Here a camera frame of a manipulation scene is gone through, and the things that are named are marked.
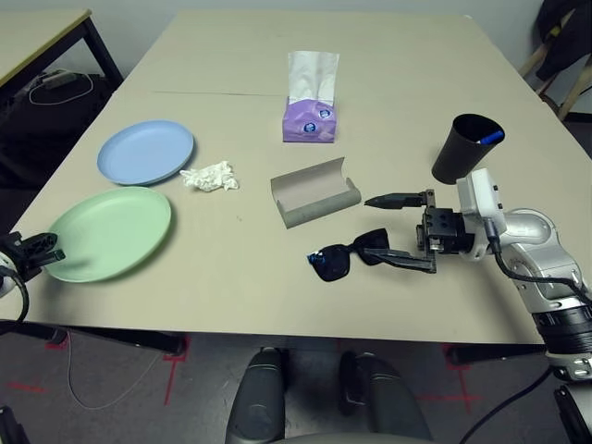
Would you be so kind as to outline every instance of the white cord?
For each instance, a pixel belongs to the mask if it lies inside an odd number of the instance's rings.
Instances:
[[[154,367],[154,364],[156,364],[156,360],[160,357],[160,355],[161,355],[161,353],[157,353],[156,356],[154,357],[154,359],[150,362],[150,364],[146,367],[146,369],[140,375],[140,377],[138,379],[136,379],[136,381],[126,391],[121,393],[113,401],[110,401],[104,405],[91,406],[91,405],[85,404],[80,399],[80,396],[74,392],[74,388],[72,387],[72,335],[70,332],[68,332],[68,390],[70,392],[70,395],[72,395],[72,398],[74,399],[74,401],[85,410],[103,410],[103,409],[106,409],[107,407],[111,407],[112,405],[115,405],[118,402],[120,402],[121,400],[123,400],[126,396],[128,396],[131,393],[132,390],[134,390],[136,388],[136,386],[138,384],[140,384],[140,382],[143,380],[143,378],[148,374],[148,372],[150,372],[152,367]]]
[[[66,69],[61,69],[61,72],[68,72]],[[44,102],[35,102],[33,100],[33,93],[35,91],[37,91],[38,89],[44,87],[45,85],[43,85],[43,83],[41,85],[37,85],[34,88],[31,88],[29,90],[29,102],[31,102],[32,105],[43,105],[43,106],[53,106],[53,105],[62,105],[62,104],[67,104],[68,102],[71,102],[73,100],[76,99],[80,99],[81,97],[84,97],[87,94],[90,94],[93,89],[94,89],[94,82],[93,79],[91,79],[91,76],[89,76],[88,74],[81,74],[82,76],[86,77],[86,79],[89,81],[89,83],[91,84],[91,86],[89,87],[88,90],[86,90],[85,92],[81,92],[80,94],[74,95],[73,97],[69,97],[66,100],[62,100],[60,102],[48,102],[48,103],[44,103]]]

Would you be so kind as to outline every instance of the cup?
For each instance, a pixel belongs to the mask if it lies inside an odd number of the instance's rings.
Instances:
[[[457,116],[432,166],[432,176],[442,183],[455,184],[504,138],[503,128],[490,118],[477,114]]]

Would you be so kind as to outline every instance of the black cable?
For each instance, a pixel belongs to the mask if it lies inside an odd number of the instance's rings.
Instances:
[[[592,301],[586,296],[584,291],[575,285],[575,282],[567,277],[535,277],[535,276],[527,276],[527,275],[519,275],[518,273],[514,273],[513,271],[508,268],[508,266],[503,262],[503,258],[501,257],[501,246],[500,246],[500,235],[498,233],[498,229],[496,228],[493,220],[486,217],[483,219],[485,232],[487,235],[487,239],[489,240],[489,246],[491,247],[491,252],[496,258],[496,263],[498,264],[499,269],[501,272],[506,275],[510,279],[516,280],[523,280],[524,282],[535,282],[536,284],[562,284],[566,285],[570,288],[571,291],[575,294],[577,299],[585,304],[592,306]]]
[[[20,278],[19,273],[17,273],[15,270],[8,268],[7,266],[0,265],[0,276],[14,280],[15,284],[17,284],[17,287],[20,290],[20,296],[22,297],[22,308],[20,309],[20,315],[15,321],[11,322],[8,327],[0,330],[0,336],[2,336],[13,331],[25,320],[25,317],[29,312],[29,292],[27,291],[25,282]]]
[[[578,95],[582,95],[583,93],[587,93],[588,91],[592,90],[592,86],[588,86],[585,90],[580,92]]]
[[[530,393],[531,391],[533,391],[534,389],[536,389],[543,382],[545,382],[545,379],[547,379],[549,377],[549,375],[551,375],[551,373],[553,373],[553,371],[551,370],[551,367],[549,367],[547,370],[545,370],[545,373],[543,373],[541,376],[539,376],[538,379],[535,382],[533,382],[530,386],[528,386],[527,388],[519,391],[515,395],[510,396],[510,398],[508,398],[506,401],[498,404],[497,407],[495,407],[494,409],[492,409],[491,411],[489,411],[488,414],[486,414],[485,416],[483,416],[479,421],[477,421],[475,423],[475,425],[473,425],[464,434],[464,436],[459,441],[459,444],[465,444],[465,442],[468,441],[468,439],[473,435],[473,433],[476,432],[484,423],[486,423],[487,421],[489,421],[496,413],[499,413],[501,410],[503,410],[506,407],[508,407],[514,401],[518,401],[523,396],[526,396],[528,393]]]

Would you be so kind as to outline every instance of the wall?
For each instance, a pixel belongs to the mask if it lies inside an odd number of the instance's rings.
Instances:
[[[128,74],[179,9],[252,8],[364,10],[466,14],[473,17],[515,67],[537,44],[535,18],[543,0],[53,0],[51,7],[88,7],[117,65]],[[47,0],[3,0],[2,9],[47,8]],[[99,72],[83,43],[60,60],[60,67]],[[561,75],[549,95],[561,102],[577,73]],[[592,93],[574,110],[592,112]]]

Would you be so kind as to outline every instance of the black sunglasses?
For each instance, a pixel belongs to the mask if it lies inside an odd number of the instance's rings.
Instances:
[[[350,272],[350,253],[358,253],[366,265],[380,264],[382,261],[364,252],[365,248],[388,248],[389,235],[384,228],[375,229],[358,236],[352,245],[330,245],[310,253],[308,263],[316,274],[326,282],[341,279]]]

